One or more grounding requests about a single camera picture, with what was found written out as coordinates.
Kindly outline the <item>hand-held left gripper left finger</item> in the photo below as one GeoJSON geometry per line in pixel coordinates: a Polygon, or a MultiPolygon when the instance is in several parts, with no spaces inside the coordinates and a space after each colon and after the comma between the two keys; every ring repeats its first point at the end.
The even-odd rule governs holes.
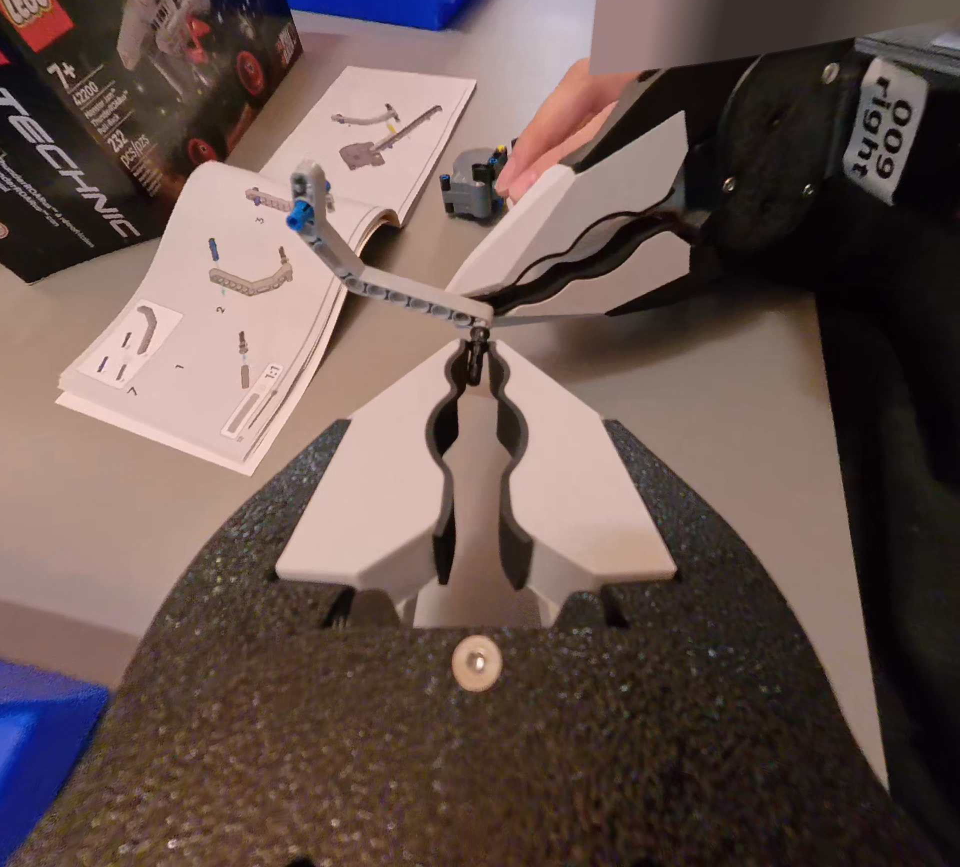
{"type": "Polygon", "coordinates": [[[347,419],[276,564],[279,580],[387,597],[406,626],[447,585],[457,521],[446,456],[459,438],[469,347],[450,341],[347,419]]]}

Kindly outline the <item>white instruction booklet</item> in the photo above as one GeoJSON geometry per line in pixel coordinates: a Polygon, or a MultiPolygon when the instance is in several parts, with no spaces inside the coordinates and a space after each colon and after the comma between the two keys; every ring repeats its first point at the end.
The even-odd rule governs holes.
{"type": "Polygon", "coordinates": [[[350,66],[258,171],[186,180],[124,310],[60,376],[59,406],[250,476],[320,366],[348,292],[286,224],[318,163],[354,254],[401,227],[474,79],[350,66]]]}

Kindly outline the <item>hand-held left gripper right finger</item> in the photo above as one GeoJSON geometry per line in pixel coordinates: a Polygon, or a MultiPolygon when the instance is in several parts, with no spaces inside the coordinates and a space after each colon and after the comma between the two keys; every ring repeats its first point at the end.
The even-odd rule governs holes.
{"type": "Polygon", "coordinates": [[[664,581],[677,565],[606,422],[510,345],[491,342],[500,481],[499,555],[510,585],[531,592],[549,628],[573,595],[664,581]]]}

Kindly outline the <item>grey bent toy beam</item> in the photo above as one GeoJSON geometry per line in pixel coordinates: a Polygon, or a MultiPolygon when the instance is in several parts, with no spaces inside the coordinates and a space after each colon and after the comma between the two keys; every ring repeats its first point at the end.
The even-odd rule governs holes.
{"type": "Polygon", "coordinates": [[[313,228],[297,233],[349,292],[447,321],[460,329],[494,323],[494,310],[484,302],[462,297],[408,277],[364,263],[328,219],[327,178],[313,160],[303,161],[291,175],[292,202],[303,199],[314,207],[313,228]]]}

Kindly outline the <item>black toy set box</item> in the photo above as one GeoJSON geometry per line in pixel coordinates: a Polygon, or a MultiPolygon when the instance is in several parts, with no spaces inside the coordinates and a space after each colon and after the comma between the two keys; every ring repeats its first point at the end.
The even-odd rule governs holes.
{"type": "Polygon", "coordinates": [[[302,53],[287,0],[1,0],[2,267],[160,237],[302,53]]]}

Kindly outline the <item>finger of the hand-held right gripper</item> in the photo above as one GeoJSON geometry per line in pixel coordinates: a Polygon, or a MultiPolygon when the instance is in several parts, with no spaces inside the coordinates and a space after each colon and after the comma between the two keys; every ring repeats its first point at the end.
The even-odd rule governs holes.
{"type": "Polygon", "coordinates": [[[551,265],[493,300],[495,320],[560,320],[608,314],[678,281],[690,270],[690,244],[675,232],[626,227],[606,246],[551,265]]]}
{"type": "Polygon", "coordinates": [[[654,208],[666,200],[688,150],[681,110],[580,173],[555,164],[463,261],[449,292],[474,298],[496,292],[534,262],[571,250],[600,219],[654,208]]]}

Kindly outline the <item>grey toy brick assembly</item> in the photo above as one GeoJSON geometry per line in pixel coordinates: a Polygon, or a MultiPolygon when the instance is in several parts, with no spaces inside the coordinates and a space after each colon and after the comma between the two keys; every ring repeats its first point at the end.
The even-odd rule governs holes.
{"type": "Polygon", "coordinates": [[[497,181],[508,158],[505,144],[459,153],[453,160],[451,172],[438,176],[445,212],[478,222],[490,221],[504,213],[506,201],[498,194],[497,181]]]}

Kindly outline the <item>grey desk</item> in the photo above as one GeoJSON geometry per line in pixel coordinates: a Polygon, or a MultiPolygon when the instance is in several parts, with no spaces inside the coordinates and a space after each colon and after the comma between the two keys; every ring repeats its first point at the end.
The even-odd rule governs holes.
{"type": "MultiPolygon", "coordinates": [[[[443,32],[297,11],[303,56],[231,157],[265,165],[346,66],[474,78],[441,164],[516,137],[590,48],[594,0],[473,0],[443,32]]],[[[112,687],[219,526],[332,421],[447,340],[351,297],[255,476],[55,405],[155,243],[25,285],[2,271],[2,660],[112,687]]],[[[792,606],[846,722],[886,780],[834,422],[812,300],[791,291],[509,328],[546,374],[614,418],[734,528],[792,606]]]]}

